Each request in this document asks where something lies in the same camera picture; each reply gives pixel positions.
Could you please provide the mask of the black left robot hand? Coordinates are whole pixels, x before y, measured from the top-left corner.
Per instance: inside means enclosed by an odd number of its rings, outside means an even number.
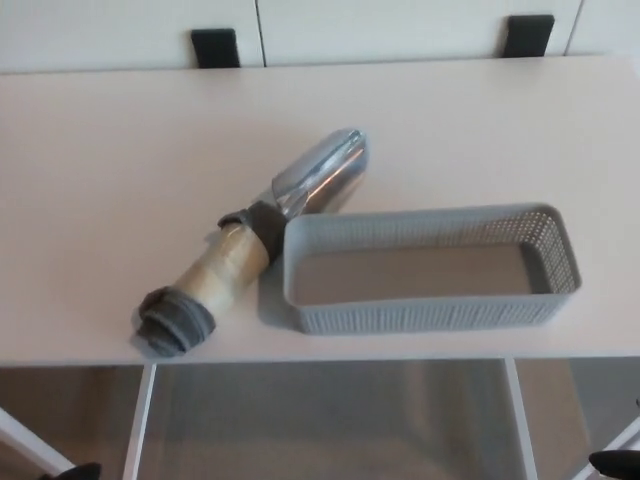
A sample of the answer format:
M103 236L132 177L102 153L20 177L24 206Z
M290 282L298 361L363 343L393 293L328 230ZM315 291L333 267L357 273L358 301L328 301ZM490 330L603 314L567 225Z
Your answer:
M57 475L44 474L40 480L99 480L102 473L102 465L90 462L74 466Z

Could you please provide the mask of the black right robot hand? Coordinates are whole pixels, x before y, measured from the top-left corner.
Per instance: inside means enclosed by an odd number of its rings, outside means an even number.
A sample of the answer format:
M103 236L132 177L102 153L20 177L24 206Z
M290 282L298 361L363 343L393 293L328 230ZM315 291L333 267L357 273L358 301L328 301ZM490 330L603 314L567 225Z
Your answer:
M589 455L591 466L601 475L620 480L640 480L640 452L605 450Z

